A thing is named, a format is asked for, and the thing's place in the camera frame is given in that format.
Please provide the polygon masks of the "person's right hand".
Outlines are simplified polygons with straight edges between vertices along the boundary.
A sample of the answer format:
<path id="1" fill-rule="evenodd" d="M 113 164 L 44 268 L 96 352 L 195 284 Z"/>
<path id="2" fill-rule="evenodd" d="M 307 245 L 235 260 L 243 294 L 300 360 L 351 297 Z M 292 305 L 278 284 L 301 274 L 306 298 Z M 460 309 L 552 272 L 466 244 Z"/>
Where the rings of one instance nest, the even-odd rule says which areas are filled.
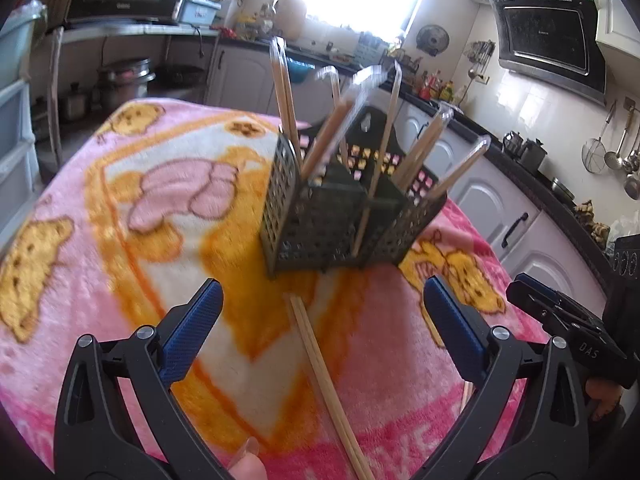
<path id="1" fill-rule="evenodd" d="M 591 419 L 597 422 L 612 413 L 620 403 L 623 387 L 607 379 L 589 378 L 586 382 L 586 393 L 591 400 L 596 402 L 596 408 L 592 412 Z"/>

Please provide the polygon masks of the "person's left hand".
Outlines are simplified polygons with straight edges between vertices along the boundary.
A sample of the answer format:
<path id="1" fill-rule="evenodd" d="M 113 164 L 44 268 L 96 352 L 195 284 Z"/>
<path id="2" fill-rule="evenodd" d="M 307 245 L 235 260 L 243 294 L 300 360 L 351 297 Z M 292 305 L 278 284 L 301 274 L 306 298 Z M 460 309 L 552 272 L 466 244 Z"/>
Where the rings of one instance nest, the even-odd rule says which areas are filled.
<path id="1" fill-rule="evenodd" d="M 228 471 L 235 480 L 267 480 L 264 463 L 258 457 L 259 443 L 248 438 L 230 460 Z"/>

